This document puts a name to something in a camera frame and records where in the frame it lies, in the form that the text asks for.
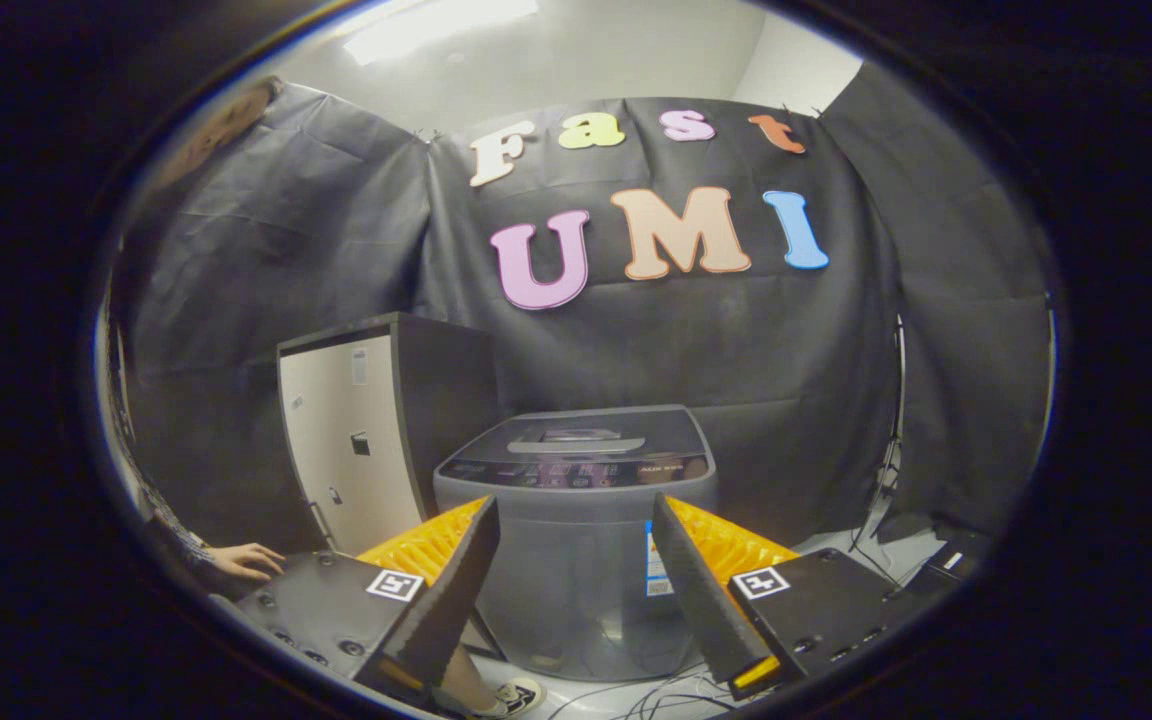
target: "door handle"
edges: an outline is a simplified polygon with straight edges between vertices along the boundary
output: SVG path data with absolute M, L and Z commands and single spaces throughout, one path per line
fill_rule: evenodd
M 328 520 L 323 516 L 321 507 L 314 500 L 310 501 L 310 511 L 314 515 L 314 523 L 319 524 L 319 532 L 323 533 L 323 539 L 328 541 L 332 550 L 335 550 L 338 547 L 335 536 L 332 533 L 332 528 L 328 528 Z

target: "washing machine control panel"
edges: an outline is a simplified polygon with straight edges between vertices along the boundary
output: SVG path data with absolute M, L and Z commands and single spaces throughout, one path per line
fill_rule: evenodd
M 704 455 L 664 455 L 628 462 L 581 456 L 544 462 L 453 460 L 442 470 L 448 478 L 524 488 L 652 486 L 703 478 L 707 472 L 708 461 Z

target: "hand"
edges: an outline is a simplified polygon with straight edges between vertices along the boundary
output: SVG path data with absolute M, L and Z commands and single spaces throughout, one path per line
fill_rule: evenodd
M 248 544 L 236 544 L 234 547 L 209 547 L 211 563 L 221 571 L 234 575 L 236 578 L 264 579 L 270 582 L 270 576 L 260 570 L 248 568 L 249 564 L 262 564 L 273 568 L 279 575 L 283 569 L 279 568 L 274 560 L 287 560 L 279 553 L 255 541 Z

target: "blue letter i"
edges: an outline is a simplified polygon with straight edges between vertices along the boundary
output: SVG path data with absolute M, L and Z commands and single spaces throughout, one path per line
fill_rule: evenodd
M 829 264 L 829 257 L 820 251 L 814 243 L 812 225 L 803 209 L 808 200 L 797 192 L 771 191 L 763 194 L 763 202 L 776 209 L 776 218 L 781 219 L 781 228 L 790 251 L 785 255 L 785 263 L 791 268 L 818 270 Z

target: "person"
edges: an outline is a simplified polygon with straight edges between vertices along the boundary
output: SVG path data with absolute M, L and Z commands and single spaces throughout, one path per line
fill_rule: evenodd
M 282 93 L 283 86 L 280 78 L 262 78 L 238 92 L 236 100 L 212 113 L 151 179 L 151 192 L 164 195 L 172 192 L 174 187 L 188 192 L 182 181 L 196 176 L 218 150 L 237 141 L 260 122 L 271 103 Z M 111 309 L 111 304 L 116 304 L 114 300 L 119 300 L 119 293 L 115 291 L 118 288 L 113 287 L 116 278 L 119 274 L 115 271 L 111 274 L 109 290 L 106 291 L 106 304 L 97 329 L 97 346 L 105 346 L 105 353 L 100 354 L 104 357 L 104 363 L 100 364 L 100 395 L 106 432 L 118 441 L 113 450 L 118 456 L 119 473 L 132 498 L 132 505 L 146 523 L 147 536 L 160 551 L 182 562 L 188 574 L 206 592 L 218 592 L 230 600 L 237 600 L 255 589 L 253 583 L 266 583 L 274 575 L 282 575 L 283 568 L 279 562 L 283 562 L 285 556 L 257 541 L 229 547 L 210 546 L 180 523 L 159 488 L 129 461 L 132 456 L 129 447 L 134 444 L 134 432 L 127 412 L 123 339 L 118 326 L 122 310 Z M 118 395 L 113 387 L 114 376 L 119 379 L 119 387 L 123 388 Z M 505 720 L 538 707 L 545 700 L 545 689 L 531 679 L 513 679 L 492 689 L 477 670 L 465 647 L 456 646 L 447 670 L 444 672 L 442 683 L 433 689 L 433 696 L 439 706 L 467 719 Z

